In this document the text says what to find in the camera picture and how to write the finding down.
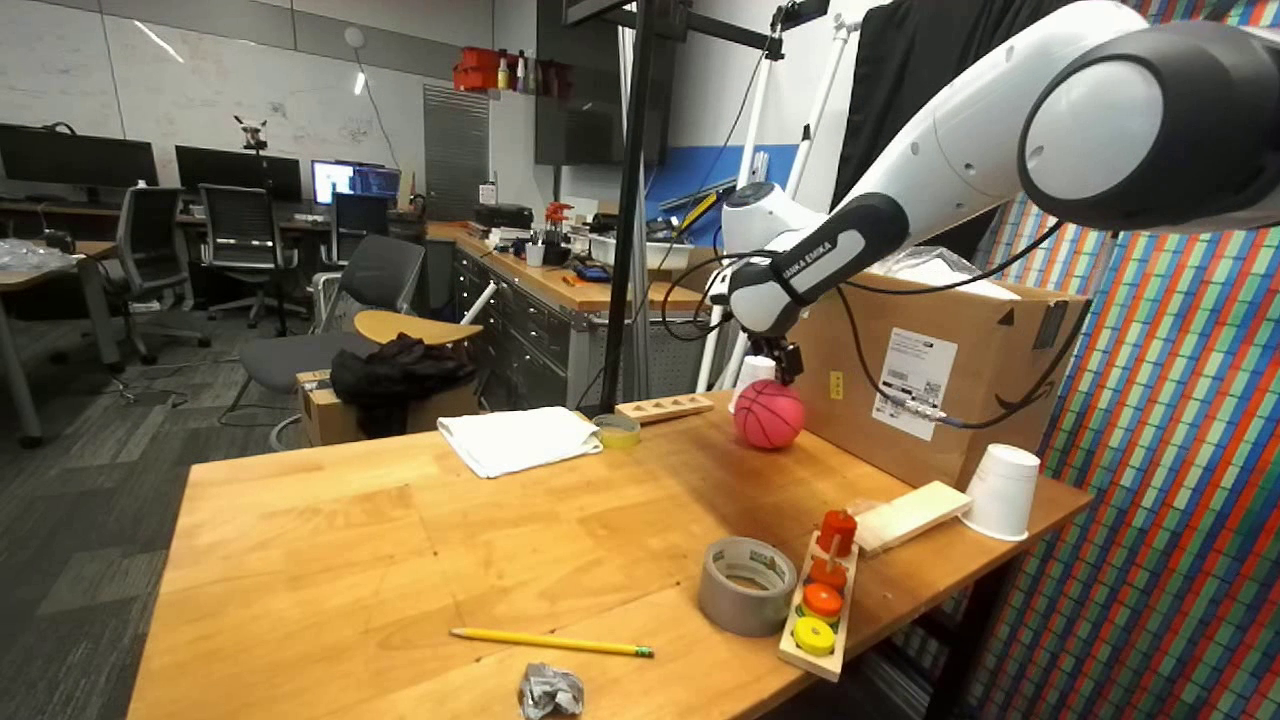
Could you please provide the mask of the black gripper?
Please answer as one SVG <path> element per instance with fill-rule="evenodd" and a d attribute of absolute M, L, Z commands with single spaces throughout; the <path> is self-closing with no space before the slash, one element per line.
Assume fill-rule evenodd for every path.
<path fill-rule="evenodd" d="M 805 375 L 805 351 L 797 342 L 767 342 L 766 358 L 777 365 L 781 384 L 797 384 Z"/>

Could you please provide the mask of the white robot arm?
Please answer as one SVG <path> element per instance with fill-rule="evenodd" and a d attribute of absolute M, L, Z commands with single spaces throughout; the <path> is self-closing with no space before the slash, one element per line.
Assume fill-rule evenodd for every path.
<path fill-rule="evenodd" d="M 1275 190 L 1275 31 L 1071 0 L 948 79 L 832 214 L 751 253 L 725 305 L 785 342 L 852 273 L 1013 196 L 1085 229 L 1273 229 Z"/>

